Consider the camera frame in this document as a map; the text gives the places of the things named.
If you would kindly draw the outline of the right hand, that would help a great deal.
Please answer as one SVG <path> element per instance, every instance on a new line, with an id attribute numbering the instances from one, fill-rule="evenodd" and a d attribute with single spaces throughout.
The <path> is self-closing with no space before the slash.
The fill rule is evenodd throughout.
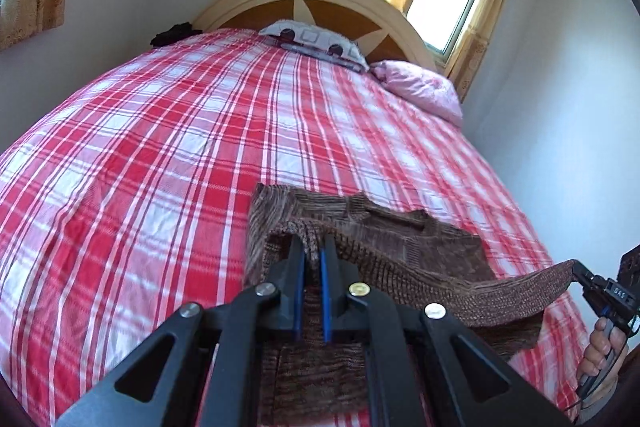
<path id="1" fill-rule="evenodd" d="M 617 362 L 612 366 L 611 372 L 602 381 L 604 387 L 611 387 L 617 381 L 617 374 L 625 361 L 628 347 L 627 337 L 617 327 L 612 331 L 605 332 L 608 320 L 605 317 L 594 324 L 594 329 L 589 336 L 589 343 L 586 347 L 582 359 L 578 364 L 577 379 L 582 381 L 585 376 L 599 376 L 606 367 L 606 357 L 613 351 L 617 357 Z"/>

